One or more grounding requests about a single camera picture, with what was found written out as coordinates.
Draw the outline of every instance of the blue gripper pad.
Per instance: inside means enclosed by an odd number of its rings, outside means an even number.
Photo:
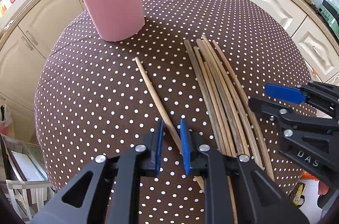
[[[162,151],[162,142],[164,138],[164,121],[160,121],[159,131],[157,139],[157,151],[156,151],[156,160],[155,160],[155,170],[157,173],[160,171],[160,160],[161,160],[161,151]]]
[[[281,99],[293,104],[300,104],[306,102],[307,96],[304,96],[301,90],[297,88],[290,88],[276,84],[266,84],[265,93],[269,97]]]
[[[186,123],[184,119],[180,120],[180,138],[181,138],[181,148],[182,148],[182,157],[184,160],[184,169],[186,175],[189,175],[190,172],[190,150],[187,135],[189,131],[186,131]]]

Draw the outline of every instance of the table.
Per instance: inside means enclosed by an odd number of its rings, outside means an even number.
[[[121,42],[102,40],[87,11],[61,34],[47,59],[35,96],[38,141],[48,177],[61,188],[98,154],[118,156],[153,131],[160,117],[134,62],[136,56],[172,122],[215,145],[194,71],[183,41],[205,34],[215,39],[248,96],[263,86],[305,84],[304,60],[284,29],[249,0],[143,0],[145,26]],[[315,116],[308,105],[295,111]],[[301,169],[278,154],[275,126],[260,119],[276,183],[289,193]],[[140,223],[203,223],[204,196],[184,175],[182,157],[166,133],[162,171],[144,178]]]

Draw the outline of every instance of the brown tablecloth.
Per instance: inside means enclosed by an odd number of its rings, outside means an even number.
[[[35,96],[39,143],[48,177],[61,188],[98,154],[113,157],[141,142],[160,117],[133,61],[138,56],[172,122],[214,144],[206,107],[183,41],[205,34],[218,41],[248,96],[264,96],[268,82],[294,86],[310,77],[284,29],[249,0],[143,0],[146,24],[133,37],[101,39],[87,11],[61,34]],[[315,115],[308,105],[295,110]],[[276,178],[289,193],[300,168],[278,154],[277,130],[260,119]],[[204,196],[184,175],[182,157],[167,133],[162,172],[143,178],[140,223],[203,223]]]

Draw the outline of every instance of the white lettering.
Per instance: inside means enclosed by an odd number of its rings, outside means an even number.
[[[300,150],[299,152],[298,152],[298,157],[302,157],[302,156],[304,156],[304,152],[302,151],[302,150]]]

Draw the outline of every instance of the polka dot tablecloth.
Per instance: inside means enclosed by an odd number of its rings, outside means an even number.
[[[157,127],[159,112],[137,69],[143,62],[175,125],[215,146],[206,107],[184,47],[215,39],[248,96],[265,96],[268,82],[306,83],[308,70],[284,29],[249,0],[143,0],[145,26],[122,42],[101,39],[87,11],[61,34],[35,96],[38,141],[50,181],[60,189],[98,154],[118,156]],[[308,105],[295,111],[315,116]],[[259,124],[276,183],[289,193],[301,169],[278,154],[273,123]],[[158,178],[143,178],[140,223],[204,223],[204,195],[184,174],[182,157],[165,134]]]

